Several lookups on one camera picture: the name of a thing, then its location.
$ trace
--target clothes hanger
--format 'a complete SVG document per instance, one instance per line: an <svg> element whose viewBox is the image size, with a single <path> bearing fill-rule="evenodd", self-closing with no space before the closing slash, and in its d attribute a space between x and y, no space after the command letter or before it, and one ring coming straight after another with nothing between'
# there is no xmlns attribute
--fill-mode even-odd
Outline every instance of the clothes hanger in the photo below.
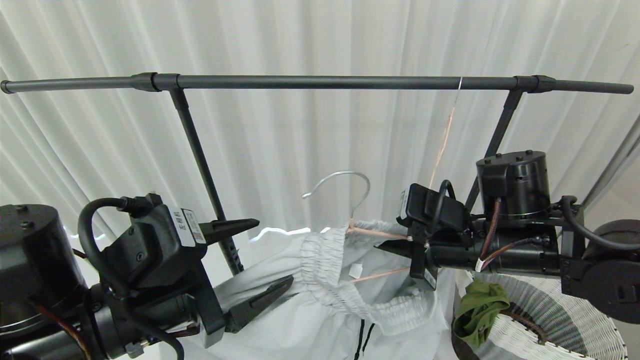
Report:
<svg viewBox="0 0 640 360"><path fill-rule="evenodd" d="M382 236L384 238L392 238L392 239L405 239L406 240L406 236L402 236L402 235L398 235L398 234L390 234L390 233L384 233L382 231L374 231L374 230L368 230L368 229L361 229L359 227L355 226L355 219L353 218L356 209L358 209L358 207L360 206L360 204L362 204L362 202L367 198L367 196L369 196L369 191L371 190L371 182L369 180L369 178L359 172L359 171L354 171L354 170L343 170L343 171L336 171L332 174L329 174L327 176L325 176L322 180L320 180L315 186L314 188L311 190L311 192L305 193L302 195L302 199L307 199L309 198L311 195L313 195L316 190L327 180L331 179L332 177L336 177L339 175L357 175L360 176L362 179L364 179L364 181L366 181L367 183L367 189L364 192L364 195L362 196L362 198L360 199L360 201L358 201L358 204L356 204L356 206L354 206L353 208L351 208L351 218L349 219L349 226L347 227L347 231L346 233L361 233L361 234L368 234L368 235L372 235L372 236Z"/></svg>

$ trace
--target laundry basket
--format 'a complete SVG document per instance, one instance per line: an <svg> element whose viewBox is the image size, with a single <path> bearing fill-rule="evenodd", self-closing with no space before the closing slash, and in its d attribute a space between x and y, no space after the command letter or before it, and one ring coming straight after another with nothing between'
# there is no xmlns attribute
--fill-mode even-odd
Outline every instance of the laundry basket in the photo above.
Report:
<svg viewBox="0 0 640 360"><path fill-rule="evenodd" d="M471 347L452 335L461 360L476 359L627 359L627 348L613 321L587 300L563 295L559 280L501 274L474 274L507 291L514 313L541 328L547 342L509 315L500 314L488 341ZM460 303L457 297L454 309Z"/></svg>

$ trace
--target white curtain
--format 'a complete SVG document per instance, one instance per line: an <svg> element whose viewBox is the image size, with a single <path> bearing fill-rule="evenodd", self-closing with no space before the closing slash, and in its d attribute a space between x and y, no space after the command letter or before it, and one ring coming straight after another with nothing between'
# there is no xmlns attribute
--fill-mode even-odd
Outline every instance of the white curtain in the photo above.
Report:
<svg viewBox="0 0 640 360"><path fill-rule="evenodd" d="M514 76L640 85L638 1L2 1L2 79L180 74ZM400 192L428 185L456 91L187 90L228 218L282 229L393 221ZM464 199L506 92L462 91L433 186ZM214 219L166 93L0 95L0 202L55 206L68 231L98 197L155 191ZM555 199L588 194L640 113L632 95L524 95L501 152L547 152ZM95 232L117 237L105 210ZM246 265L248 235L236 238ZM218 249L213 282L229 276Z"/></svg>

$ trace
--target black drawstring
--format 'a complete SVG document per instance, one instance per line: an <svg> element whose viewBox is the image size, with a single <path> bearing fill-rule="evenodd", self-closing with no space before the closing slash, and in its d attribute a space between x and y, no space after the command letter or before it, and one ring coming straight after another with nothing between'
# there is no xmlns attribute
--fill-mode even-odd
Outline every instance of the black drawstring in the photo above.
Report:
<svg viewBox="0 0 640 360"><path fill-rule="evenodd" d="M367 333L367 339L365 339L364 345L362 345L362 353L363 354L364 354L364 349L365 349L365 347L367 347L367 343L369 342L369 336L371 336L371 331L373 330L373 325L375 325L375 324L372 323L371 326L369 327L369 332Z"/></svg>
<svg viewBox="0 0 640 360"><path fill-rule="evenodd" d="M364 335L364 319L360 321L360 338L358 339L358 349L356 350L356 356L353 357L353 360L358 360L360 358L360 347L362 346L363 335Z"/></svg>

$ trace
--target black metal rod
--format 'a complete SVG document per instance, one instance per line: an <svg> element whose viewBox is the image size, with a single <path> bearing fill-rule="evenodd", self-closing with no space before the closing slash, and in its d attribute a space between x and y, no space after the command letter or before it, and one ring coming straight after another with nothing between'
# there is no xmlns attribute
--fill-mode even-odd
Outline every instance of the black metal rod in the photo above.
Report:
<svg viewBox="0 0 640 360"><path fill-rule="evenodd" d="M531 78L534 86L538 80ZM132 88L134 76L117 78L77 78L29 81L2 81L7 94L27 91ZM236 76L178 75L181 88L261 88L261 89L370 89L370 90L456 90L459 76ZM463 77L463 90L515 90L518 80L496 77ZM523 91L535 89L522 88ZM632 85L592 81L557 80L549 90L631 94Z"/></svg>
<svg viewBox="0 0 640 360"><path fill-rule="evenodd" d="M187 135L187 140L189 140L191 151L193 152L193 156L196 159L196 164L198 165L200 175L202 176L202 180L204 181L204 186L207 189L207 193L209 194L209 199L211 200L211 204L213 205L213 210L216 213L218 220L226 220L227 218L225 216L225 212L222 210L220 196L218 196L216 185L213 182L213 176L211 176L211 171L209 170L209 166L207 164L207 158L205 157L204 151L202 150L202 144L200 144L198 132L196 131L193 119L191 118L191 112L189 112L189 103L187 102L187 97L184 95L184 91L181 89L171 89L169 90L169 94L171 94L175 109L178 111L178 115L180 116L180 120L182 121L184 132ZM227 260L227 265L231 269L231 272L234 275L242 272L244 270L244 267L240 262L240 257L237 254L237 249L233 239L229 237L227 239L219 241L218 244L220 245L222 254Z"/></svg>
<svg viewBox="0 0 640 360"><path fill-rule="evenodd" d="M500 119L498 120L498 124L495 126L495 130L493 130L493 136L491 137L491 141L489 141L489 146L486 148L486 152L484 154L485 158L493 156L498 152L500 143L502 143L504 134L507 132L507 127L509 127L513 113L518 107L518 103L521 98L522 90L512 90L509 92L509 95L507 95L507 99L504 101L502 113L500 114ZM478 178L476 176L474 184L471 186L471 191L469 191L469 195L467 196L467 201L465 202L465 207L467 209L471 210L474 207L479 193L480 184L478 183Z"/></svg>

